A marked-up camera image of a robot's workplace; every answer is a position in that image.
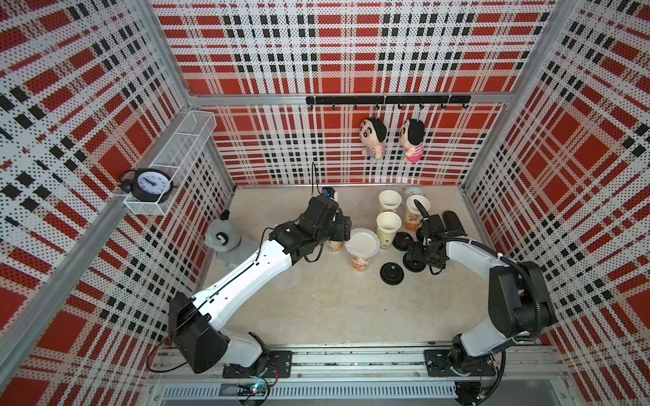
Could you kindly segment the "paper milk tea cup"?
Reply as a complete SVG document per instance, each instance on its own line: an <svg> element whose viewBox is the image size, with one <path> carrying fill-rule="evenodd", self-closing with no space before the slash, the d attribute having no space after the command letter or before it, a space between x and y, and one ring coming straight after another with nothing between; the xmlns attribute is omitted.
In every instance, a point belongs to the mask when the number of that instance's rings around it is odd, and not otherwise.
<svg viewBox="0 0 650 406"><path fill-rule="evenodd" d="M369 265L369 259L367 257L352 255L351 265L357 272L364 272Z"/></svg>
<svg viewBox="0 0 650 406"><path fill-rule="evenodd" d="M332 253L339 253L344 248L344 242L341 241L328 241L327 247Z"/></svg>
<svg viewBox="0 0 650 406"><path fill-rule="evenodd" d="M379 238L380 250L386 251L391 247L394 238L402 226L401 218L395 212L384 211L377 216L376 223L376 235Z"/></svg>

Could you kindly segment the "translucent paper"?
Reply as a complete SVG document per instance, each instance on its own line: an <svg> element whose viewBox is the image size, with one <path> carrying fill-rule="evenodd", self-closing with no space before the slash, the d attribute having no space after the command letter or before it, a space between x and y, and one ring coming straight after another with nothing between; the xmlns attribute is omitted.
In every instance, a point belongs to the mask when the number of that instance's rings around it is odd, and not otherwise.
<svg viewBox="0 0 650 406"><path fill-rule="evenodd" d="M370 229L355 228L350 231L350 239L345 242L345 248L353 256L372 258L380 250L380 240Z"/></svg>

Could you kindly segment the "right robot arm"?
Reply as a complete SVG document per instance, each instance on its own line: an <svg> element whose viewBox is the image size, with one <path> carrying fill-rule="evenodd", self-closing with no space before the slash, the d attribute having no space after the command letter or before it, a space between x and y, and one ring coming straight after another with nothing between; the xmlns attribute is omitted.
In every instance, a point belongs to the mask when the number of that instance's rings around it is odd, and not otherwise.
<svg viewBox="0 0 650 406"><path fill-rule="evenodd" d="M453 211L420 221L417 241L403 257L411 271L425 267L440 274L448 262L457 262L487 280L487 318L452 339L442 364L468 376L484 361L518 343L538 340L544 328L558 319L543 271L533 262L511 258L467 237Z"/></svg>

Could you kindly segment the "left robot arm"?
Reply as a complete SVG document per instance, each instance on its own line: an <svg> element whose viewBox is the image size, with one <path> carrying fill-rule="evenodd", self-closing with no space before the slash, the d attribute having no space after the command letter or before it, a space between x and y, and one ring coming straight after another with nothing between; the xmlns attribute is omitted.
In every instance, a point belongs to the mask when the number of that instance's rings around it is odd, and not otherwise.
<svg viewBox="0 0 650 406"><path fill-rule="evenodd" d="M350 239L352 221L326 196L310 199L293 221L272 228L260 248L219 282L193 296L177 294L169 306L170 338L196 374L223 362L260 376L270 351L255 333L225 330L235 311L277 275L289 270L328 241Z"/></svg>

